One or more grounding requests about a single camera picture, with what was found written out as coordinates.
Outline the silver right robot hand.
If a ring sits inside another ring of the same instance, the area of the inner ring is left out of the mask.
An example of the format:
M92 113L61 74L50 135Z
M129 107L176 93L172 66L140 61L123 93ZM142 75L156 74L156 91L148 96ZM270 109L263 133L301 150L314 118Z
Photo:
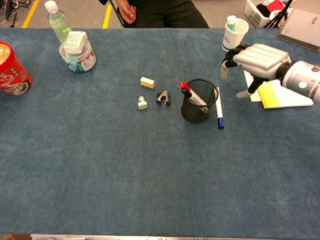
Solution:
M283 50L255 43L253 45L241 44L229 50L221 63L220 74L222 79L228 76L228 69L239 67L253 77L253 82L248 89L236 94L236 97L248 98L264 82L277 80L279 68L292 63L289 54Z

